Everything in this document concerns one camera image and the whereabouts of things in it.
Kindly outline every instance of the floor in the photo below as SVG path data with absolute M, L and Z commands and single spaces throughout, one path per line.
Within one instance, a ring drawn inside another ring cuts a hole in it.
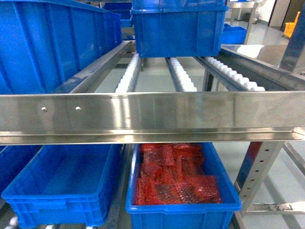
M 246 28 L 245 22 L 235 22 L 234 25 Z M 253 25 L 249 44 L 288 44 L 289 40 L 282 37 L 283 33 L 262 24 Z M 178 58 L 181 65 L 189 74 L 194 85 L 200 91 L 203 84 L 204 68 L 193 58 Z M 122 59 L 121 64 L 127 64 L 130 59 Z M 123 68 L 114 69 L 103 81 L 96 93 L 111 93 L 115 90 Z M 137 92 L 173 92 L 175 91 L 164 58 L 145 60 L 143 71 L 140 73 L 136 87 Z M 305 143 L 292 143 L 295 149 L 305 158 Z M 214 143 L 218 154 L 229 174 L 232 182 L 235 181 L 239 168 L 247 151 L 249 143 L 230 142 Z M 305 201 L 305 179 L 284 150 L 272 166 L 268 177 L 259 189 L 255 203 L 273 203 L 279 201 L 298 202 Z M 305 215 L 300 216 L 245 216 L 244 222 L 247 229 L 305 229 Z M 7 221 L 0 219 L 0 229 L 7 225 Z

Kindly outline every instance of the steel beam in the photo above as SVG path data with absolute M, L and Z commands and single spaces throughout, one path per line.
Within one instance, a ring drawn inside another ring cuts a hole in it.
M 130 48 L 130 42 L 123 42 L 92 64 L 75 74 L 61 86 L 56 88 L 54 94 L 88 93 L 94 90 L 115 67 L 122 55 Z
M 253 204 L 246 213 L 251 215 L 304 215 L 305 202 Z
M 0 107 L 2 145 L 305 139 L 304 92 L 1 95 Z
M 284 144 L 284 150 L 305 176 L 305 160 L 301 157 L 301 155 L 299 155 L 298 152 L 296 152 L 296 150 L 289 142 L 286 142 Z

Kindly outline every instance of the conveyor rack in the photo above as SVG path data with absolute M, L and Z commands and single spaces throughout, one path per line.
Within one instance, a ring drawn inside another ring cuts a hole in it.
M 238 47 L 223 46 L 216 59 L 195 58 L 206 69 L 204 92 L 194 92 L 179 62 L 166 59 L 175 89 L 183 93 L 128 93 L 136 88 L 143 66 L 143 60 L 135 58 L 129 64 L 131 70 L 124 75 L 132 79 L 125 81 L 129 84 L 126 91 L 123 87 L 116 91 L 119 94 L 92 94 L 121 58 L 136 56 L 134 43 L 124 42 L 80 71 L 54 94 L 1 95 L 0 144 L 126 144 L 122 176 L 109 219 L 99 228 L 130 228 L 126 225 L 129 217 L 122 198 L 129 175 L 130 144 L 145 142 L 251 141 L 246 157 L 251 154 L 253 163 L 242 164 L 235 182 L 243 209 L 235 213 L 232 226 L 244 228 L 244 214 L 305 214 L 304 202 L 252 204 L 283 147 L 305 173 L 304 160 L 285 142 L 305 140 L 305 78 L 240 54 Z M 233 77 L 238 74 L 248 80 Z M 214 83 L 216 88 L 221 83 L 230 92 L 208 92 Z

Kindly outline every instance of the stainless steel rail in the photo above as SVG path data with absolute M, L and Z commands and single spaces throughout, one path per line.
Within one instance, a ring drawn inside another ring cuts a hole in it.
M 305 139 L 304 92 L 2 95 L 0 107 L 2 145 Z

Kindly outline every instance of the metal leg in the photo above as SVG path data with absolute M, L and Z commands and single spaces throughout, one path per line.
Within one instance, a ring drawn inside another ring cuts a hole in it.
M 219 90 L 219 80 L 216 79 L 215 91 L 217 92 L 218 90 Z
M 248 27 L 247 27 L 247 35 L 246 35 L 246 39 L 244 40 L 244 44 L 248 43 L 257 7 L 258 7 L 258 3 L 256 2 L 256 3 L 254 3 L 254 6 L 253 6 L 252 11 L 251 11 L 251 15 L 250 15 L 250 19 L 249 19 L 249 23 L 248 23 Z
M 213 81 L 214 77 L 207 70 L 205 70 L 202 91 L 210 92 L 212 90 Z
M 305 160 L 296 152 L 289 142 L 285 143 L 284 150 L 305 176 Z
M 241 214 L 237 211 L 234 213 L 231 221 L 231 225 L 234 229 L 245 229 L 245 225 L 242 219 Z
M 233 22 L 235 20 L 235 15 L 236 15 L 237 10 L 238 9 L 235 9 L 235 8 L 232 9 L 232 15 L 231 15 L 231 18 L 230 18 L 230 25 L 233 25 Z
M 235 187 L 243 202 L 241 214 L 250 207 L 285 142 L 252 142 L 238 173 Z

